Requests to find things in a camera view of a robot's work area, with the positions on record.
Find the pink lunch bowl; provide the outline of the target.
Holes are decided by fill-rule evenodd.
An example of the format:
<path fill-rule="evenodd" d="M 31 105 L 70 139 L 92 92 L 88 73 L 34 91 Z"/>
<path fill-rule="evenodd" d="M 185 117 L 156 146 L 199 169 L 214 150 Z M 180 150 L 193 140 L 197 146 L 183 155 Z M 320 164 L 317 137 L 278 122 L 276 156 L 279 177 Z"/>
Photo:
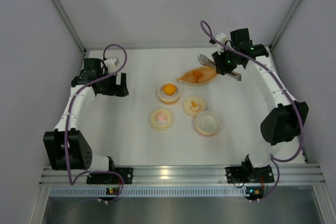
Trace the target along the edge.
<path fill-rule="evenodd" d="M 195 128 L 203 136 L 215 135 L 220 126 L 218 116 L 211 111 L 203 111 L 195 119 Z"/>

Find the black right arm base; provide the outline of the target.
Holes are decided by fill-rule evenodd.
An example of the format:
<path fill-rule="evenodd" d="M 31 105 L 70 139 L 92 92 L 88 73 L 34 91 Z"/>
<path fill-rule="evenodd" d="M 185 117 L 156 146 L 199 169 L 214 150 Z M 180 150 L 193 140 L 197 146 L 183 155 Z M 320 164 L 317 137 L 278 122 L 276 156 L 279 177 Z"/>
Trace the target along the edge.
<path fill-rule="evenodd" d="M 242 183 L 273 183 L 275 182 L 272 168 L 268 165 L 262 168 L 244 168 L 242 166 L 229 166 L 225 168 L 226 177 L 231 184 Z"/>

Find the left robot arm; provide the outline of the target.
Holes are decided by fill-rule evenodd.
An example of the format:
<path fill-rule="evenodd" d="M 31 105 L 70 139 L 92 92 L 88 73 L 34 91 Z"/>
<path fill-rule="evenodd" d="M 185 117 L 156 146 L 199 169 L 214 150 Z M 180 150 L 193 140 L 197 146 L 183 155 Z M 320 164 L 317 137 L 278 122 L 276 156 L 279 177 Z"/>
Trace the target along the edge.
<path fill-rule="evenodd" d="M 117 84 L 118 58 L 87 58 L 80 74 L 71 81 L 70 97 L 59 122 L 45 132 L 43 143 L 53 170 L 91 170 L 116 172 L 109 156 L 97 156 L 85 139 L 82 127 L 95 97 L 125 97 L 127 75 L 121 74 Z"/>

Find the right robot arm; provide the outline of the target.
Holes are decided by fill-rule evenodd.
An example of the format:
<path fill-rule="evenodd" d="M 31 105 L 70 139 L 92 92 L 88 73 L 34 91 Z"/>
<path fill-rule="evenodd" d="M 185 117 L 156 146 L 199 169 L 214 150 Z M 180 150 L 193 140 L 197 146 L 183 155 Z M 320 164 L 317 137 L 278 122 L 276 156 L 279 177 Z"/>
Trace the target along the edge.
<path fill-rule="evenodd" d="M 269 54 L 263 45 L 253 46 L 256 57 L 245 58 L 233 49 L 218 47 L 212 54 L 216 72 L 232 73 L 243 66 L 260 90 L 268 109 L 268 115 L 260 124 L 261 139 L 241 163 L 242 174 L 249 182 L 271 172 L 273 161 L 286 163 L 295 159 L 301 146 L 286 159 L 277 159 L 276 154 L 302 133 L 308 115 L 308 105 L 298 102 L 279 79 Z"/>

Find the steel food tongs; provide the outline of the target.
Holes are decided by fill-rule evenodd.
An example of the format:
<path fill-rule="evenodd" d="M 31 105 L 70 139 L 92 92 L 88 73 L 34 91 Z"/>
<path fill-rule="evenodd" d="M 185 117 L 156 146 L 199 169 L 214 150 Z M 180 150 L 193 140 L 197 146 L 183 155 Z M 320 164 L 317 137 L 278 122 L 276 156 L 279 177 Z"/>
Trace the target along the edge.
<path fill-rule="evenodd" d="M 214 54 L 212 56 L 213 60 L 209 59 L 203 54 L 199 54 L 197 57 L 199 63 L 203 66 L 211 67 L 216 70 L 217 74 L 222 76 L 228 75 L 237 81 L 241 81 L 241 74 L 235 72 L 237 65 L 231 63 L 230 60 L 226 59 L 224 56 Z"/>

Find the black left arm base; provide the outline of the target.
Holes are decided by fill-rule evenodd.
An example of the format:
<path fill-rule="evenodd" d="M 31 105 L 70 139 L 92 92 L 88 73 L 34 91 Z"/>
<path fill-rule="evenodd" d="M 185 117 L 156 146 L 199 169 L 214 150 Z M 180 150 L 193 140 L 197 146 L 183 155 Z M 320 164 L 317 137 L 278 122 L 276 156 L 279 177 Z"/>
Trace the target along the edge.
<path fill-rule="evenodd" d="M 132 167 L 117 167 L 114 172 L 118 173 L 123 178 L 125 185 L 132 184 L 133 180 Z M 102 172 L 98 174 L 91 173 L 87 176 L 86 184 L 88 185 L 122 184 L 122 180 L 118 175 L 111 174 L 108 172 Z"/>

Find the cream lid pink handle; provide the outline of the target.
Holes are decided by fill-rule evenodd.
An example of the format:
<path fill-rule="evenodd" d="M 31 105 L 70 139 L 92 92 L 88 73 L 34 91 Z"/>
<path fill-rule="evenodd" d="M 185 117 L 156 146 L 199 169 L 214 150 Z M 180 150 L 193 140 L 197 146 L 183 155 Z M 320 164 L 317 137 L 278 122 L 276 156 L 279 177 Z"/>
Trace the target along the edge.
<path fill-rule="evenodd" d="M 156 131 L 167 131 L 173 124 L 173 114 L 167 109 L 156 109 L 149 117 L 149 124 Z"/>

